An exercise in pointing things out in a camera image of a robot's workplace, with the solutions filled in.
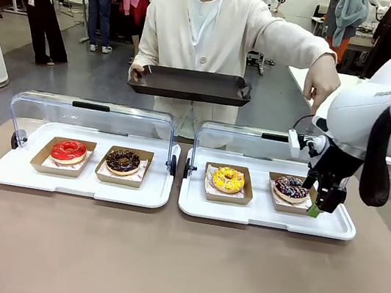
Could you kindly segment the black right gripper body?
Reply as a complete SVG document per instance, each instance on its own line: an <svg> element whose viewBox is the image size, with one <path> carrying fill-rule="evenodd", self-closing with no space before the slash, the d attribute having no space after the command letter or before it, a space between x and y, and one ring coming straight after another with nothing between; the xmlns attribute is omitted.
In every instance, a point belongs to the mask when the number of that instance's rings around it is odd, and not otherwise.
<svg viewBox="0 0 391 293"><path fill-rule="evenodd" d="M337 145L327 136L316 137L309 144L309 174L318 175L318 185L323 188L340 186L341 181L352 176L364 162L363 151L351 146Z"/></svg>

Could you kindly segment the person's left hand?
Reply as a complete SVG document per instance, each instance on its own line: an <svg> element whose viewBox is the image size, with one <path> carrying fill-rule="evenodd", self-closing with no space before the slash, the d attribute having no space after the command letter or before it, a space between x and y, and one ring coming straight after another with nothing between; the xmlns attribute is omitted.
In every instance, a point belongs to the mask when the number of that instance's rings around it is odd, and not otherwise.
<svg viewBox="0 0 391 293"><path fill-rule="evenodd" d="M303 95L308 101L312 100L312 114L341 85L336 66L332 54L323 54L308 69Z"/></svg>

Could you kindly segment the person's right hand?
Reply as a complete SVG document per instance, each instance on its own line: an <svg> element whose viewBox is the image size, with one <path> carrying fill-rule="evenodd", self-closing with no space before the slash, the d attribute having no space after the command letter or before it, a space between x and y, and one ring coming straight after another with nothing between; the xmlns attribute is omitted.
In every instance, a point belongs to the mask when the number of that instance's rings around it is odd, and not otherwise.
<svg viewBox="0 0 391 293"><path fill-rule="evenodd" d="M131 83L138 83L143 79L144 67L133 62L129 68L129 78Z"/></svg>

